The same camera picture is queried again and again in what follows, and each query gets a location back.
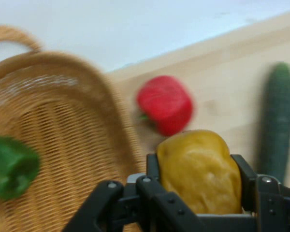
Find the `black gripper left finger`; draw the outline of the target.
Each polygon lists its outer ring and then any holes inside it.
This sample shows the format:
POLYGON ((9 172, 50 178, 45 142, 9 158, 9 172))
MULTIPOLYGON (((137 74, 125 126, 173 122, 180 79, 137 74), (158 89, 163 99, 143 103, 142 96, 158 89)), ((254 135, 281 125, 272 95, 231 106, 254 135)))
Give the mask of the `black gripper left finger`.
POLYGON ((121 232, 136 223, 143 232, 199 232, 201 221, 158 181, 158 161, 147 157, 147 173, 133 183, 100 182, 64 227, 65 232, 121 232))

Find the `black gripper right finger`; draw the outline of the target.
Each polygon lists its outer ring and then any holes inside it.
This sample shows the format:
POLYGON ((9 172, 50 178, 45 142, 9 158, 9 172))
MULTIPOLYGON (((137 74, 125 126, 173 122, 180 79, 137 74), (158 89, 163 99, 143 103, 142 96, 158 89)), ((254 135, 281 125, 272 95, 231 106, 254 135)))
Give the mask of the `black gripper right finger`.
POLYGON ((256 174, 241 155, 231 155, 242 180, 242 207, 255 216, 235 217, 236 232, 290 232, 290 188, 256 174))

